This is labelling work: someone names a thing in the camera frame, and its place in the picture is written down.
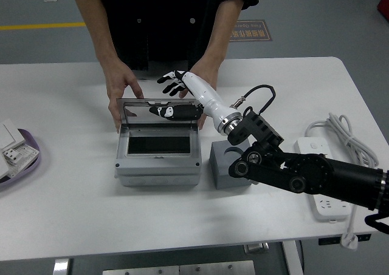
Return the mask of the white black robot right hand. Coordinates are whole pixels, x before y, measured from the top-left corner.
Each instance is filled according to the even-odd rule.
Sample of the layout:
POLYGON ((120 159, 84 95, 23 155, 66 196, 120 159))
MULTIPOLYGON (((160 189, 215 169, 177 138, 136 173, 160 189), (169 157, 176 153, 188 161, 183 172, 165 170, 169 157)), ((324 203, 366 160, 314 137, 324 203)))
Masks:
POLYGON ((231 133, 243 119, 235 107, 225 103, 208 82, 194 73, 174 70, 159 78, 157 83, 162 84, 166 81, 170 81, 170 84, 164 88, 163 93, 173 96, 179 90, 188 89, 203 105, 203 113, 213 118, 214 127, 221 135, 231 133))

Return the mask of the person's right hand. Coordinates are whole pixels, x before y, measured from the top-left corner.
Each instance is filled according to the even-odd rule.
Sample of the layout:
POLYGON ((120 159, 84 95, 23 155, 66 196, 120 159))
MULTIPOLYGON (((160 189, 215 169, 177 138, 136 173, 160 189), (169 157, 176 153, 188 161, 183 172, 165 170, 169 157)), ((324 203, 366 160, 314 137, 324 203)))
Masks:
POLYGON ((117 99, 121 99, 127 87, 136 98, 144 98, 138 80, 132 70, 117 57, 100 61, 106 79, 106 91, 109 98, 108 110, 112 115, 116 131, 121 125, 117 99))

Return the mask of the person's left hand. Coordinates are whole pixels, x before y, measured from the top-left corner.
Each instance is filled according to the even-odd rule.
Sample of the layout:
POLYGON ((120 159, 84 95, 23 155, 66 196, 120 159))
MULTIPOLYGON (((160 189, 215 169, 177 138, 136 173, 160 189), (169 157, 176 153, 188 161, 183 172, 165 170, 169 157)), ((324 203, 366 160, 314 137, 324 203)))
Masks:
POLYGON ((204 81, 216 90, 218 82, 218 71, 222 58, 217 58, 211 55, 204 55, 195 65, 190 69, 190 72, 202 78, 204 81))

